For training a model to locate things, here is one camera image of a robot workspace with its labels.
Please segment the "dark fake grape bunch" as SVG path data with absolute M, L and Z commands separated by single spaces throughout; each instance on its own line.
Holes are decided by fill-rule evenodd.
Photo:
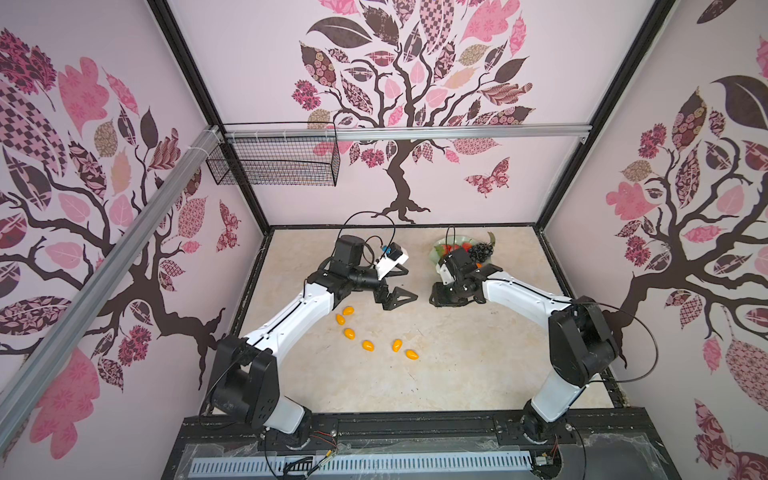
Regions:
M 488 233 L 486 242 L 474 243 L 468 250 L 471 260 L 476 264 L 488 263 L 494 253 L 496 237 L 492 232 Z

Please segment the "light green wavy fruit bowl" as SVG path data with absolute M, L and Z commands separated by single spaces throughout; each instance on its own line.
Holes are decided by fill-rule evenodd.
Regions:
M 434 268 L 438 270 L 440 262 L 445 256 L 456 250 L 463 250 L 477 267 L 481 267 L 491 262 L 495 246 L 496 237 L 492 232 L 488 233 L 486 241 L 457 234 L 448 234 L 434 243 L 428 258 L 434 265 Z

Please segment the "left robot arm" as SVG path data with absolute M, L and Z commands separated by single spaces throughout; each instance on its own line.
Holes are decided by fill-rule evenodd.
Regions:
M 388 278 L 408 273 L 405 248 L 392 241 L 371 264 L 364 265 L 366 248 L 360 237 L 339 236 L 332 254 L 305 279 L 286 307 L 243 337 L 225 336 L 216 350 L 202 407 L 217 409 L 235 423 L 257 431 L 276 431 L 293 447 L 304 446 L 311 435 L 312 412 L 281 393 L 279 366 L 284 357 L 318 320 L 353 292 L 371 292 L 385 311 L 418 298 L 387 284 Z

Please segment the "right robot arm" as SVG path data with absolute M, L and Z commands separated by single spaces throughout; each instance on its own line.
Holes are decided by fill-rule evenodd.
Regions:
M 557 423 L 617 358 L 618 343 L 597 303 L 586 296 L 572 299 L 524 283 L 499 267 L 436 266 L 430 304 L 460 307 L 471 301 L 497 303 L 543 327 L 548 334 L 549 371 L 540 390 L 523 408 L 520 430 L 534 444 L 553 437 Z

